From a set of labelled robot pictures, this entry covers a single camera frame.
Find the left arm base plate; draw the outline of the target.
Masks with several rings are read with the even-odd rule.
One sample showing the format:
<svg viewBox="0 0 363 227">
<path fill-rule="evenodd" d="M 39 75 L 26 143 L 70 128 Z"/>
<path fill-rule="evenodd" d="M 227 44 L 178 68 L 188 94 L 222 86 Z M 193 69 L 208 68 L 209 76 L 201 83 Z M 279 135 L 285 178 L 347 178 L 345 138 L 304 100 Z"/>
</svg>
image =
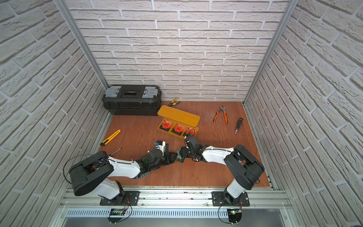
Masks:
<svg viewBox="0 0 363 227">
<path fill-rule="evenodd" d="M 123 191 L 120 192 L 115 198 L 109 200 L 102 197 L 100 201 L 101 206 L 125 206 L 127 204 L 136 206 L 139 200 L 140 191 Z"/>
</svg>

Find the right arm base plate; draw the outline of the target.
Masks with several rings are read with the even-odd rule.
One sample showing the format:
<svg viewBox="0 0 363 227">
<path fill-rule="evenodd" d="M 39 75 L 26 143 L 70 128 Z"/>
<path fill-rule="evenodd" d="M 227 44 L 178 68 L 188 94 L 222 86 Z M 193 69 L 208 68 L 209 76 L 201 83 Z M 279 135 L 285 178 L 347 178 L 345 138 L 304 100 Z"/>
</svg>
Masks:
<svg viewBox="0 0 363 227">
<path fill-rule="evenodd" d="M 212 195 L 212 203 L 213 206 L 242 206 L 242 207 L 249 207 L 249 197 L 246 192 L 240 194 L 239 197 L 234 198 L 227 192 L 218 192 L 214 191 L 211 193 Z"/>
</svg>

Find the green tea bag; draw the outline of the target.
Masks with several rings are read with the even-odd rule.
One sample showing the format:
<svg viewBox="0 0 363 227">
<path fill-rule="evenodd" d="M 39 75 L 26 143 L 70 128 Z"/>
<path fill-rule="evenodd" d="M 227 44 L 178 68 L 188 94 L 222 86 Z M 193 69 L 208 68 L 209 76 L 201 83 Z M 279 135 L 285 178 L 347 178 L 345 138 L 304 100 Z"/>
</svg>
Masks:
<svg viewBox="0 0 363 227">
<path fill-rule="evenodd" d="M 185 158 L 182 157 L 182 148 L 178 147 L 177 150 L 176 150 L 176 153 L 177 153 L 177 157 L 176 157 L 175 160 L 180 162 L 180 163 L 183 163 Z"/>
</svg>

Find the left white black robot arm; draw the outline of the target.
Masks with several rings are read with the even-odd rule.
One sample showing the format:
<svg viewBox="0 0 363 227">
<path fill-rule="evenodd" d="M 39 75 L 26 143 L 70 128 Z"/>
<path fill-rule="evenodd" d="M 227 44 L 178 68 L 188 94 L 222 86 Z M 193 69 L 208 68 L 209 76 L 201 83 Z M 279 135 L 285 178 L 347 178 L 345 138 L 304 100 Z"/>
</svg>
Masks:
<svg viewBox="0 0 363 227">
<path fill-rule="evenodd" d="M 158 145 L 134 161 L 115 159 L 105 151 L 97 152 L 70 168 L 73 192 L 75 196 L 94 192 L 113 200 L 122 194 L 123 189 L 118 181 L 111 181 L 110 177 L 141 179 L 162 166 L 173 164 L 177 156 L 177 153 L 168 151 L 167 145 Z"/>
</svg>

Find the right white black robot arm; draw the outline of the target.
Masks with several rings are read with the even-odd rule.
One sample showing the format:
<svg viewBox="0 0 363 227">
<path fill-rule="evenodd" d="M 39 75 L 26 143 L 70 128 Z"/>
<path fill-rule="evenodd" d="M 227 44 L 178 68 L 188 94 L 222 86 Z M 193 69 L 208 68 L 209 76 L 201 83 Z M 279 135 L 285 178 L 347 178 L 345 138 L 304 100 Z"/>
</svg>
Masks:
<svg viewBox="0 0 363 227">
<path fill-rule="evenodd" d="M 225 165 L 233 175 L 233 181 L 225 188 L 222 199 L 224 204 L 235 205 L 241 195 L 260 182 L 265 168 L 243 145 L 234 148 L 202 146 L 192 134 L 185 139 L 181 148 L 182 159 L 191 158 L 194 162 L 219 163 Z"/>
</svg>

